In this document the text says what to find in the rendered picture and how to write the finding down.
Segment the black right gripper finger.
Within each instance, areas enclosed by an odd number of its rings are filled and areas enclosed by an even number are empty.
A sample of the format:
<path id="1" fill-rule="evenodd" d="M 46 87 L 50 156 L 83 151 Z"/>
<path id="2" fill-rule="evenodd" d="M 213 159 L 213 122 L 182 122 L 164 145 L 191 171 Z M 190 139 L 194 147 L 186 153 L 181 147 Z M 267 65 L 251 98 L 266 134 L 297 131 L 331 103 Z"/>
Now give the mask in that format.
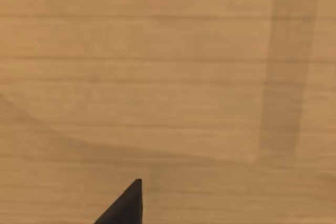
<path id="1" fill-rule="evenodd" d="M 142 179 L 135 179 L 93 224 L 142 224 Z"/>

